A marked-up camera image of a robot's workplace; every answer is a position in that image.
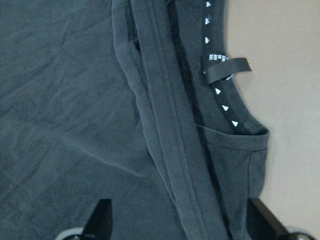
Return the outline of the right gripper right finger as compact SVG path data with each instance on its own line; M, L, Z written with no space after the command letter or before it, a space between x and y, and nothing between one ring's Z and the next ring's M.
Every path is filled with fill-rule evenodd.
M259 199L247 201L247 232L252 240L288 240L290 233Z

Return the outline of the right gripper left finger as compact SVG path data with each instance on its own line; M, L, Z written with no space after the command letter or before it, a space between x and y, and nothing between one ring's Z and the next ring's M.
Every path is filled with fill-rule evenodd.
M110 240L112 232L112 200L100 199L83 229L83 239Z

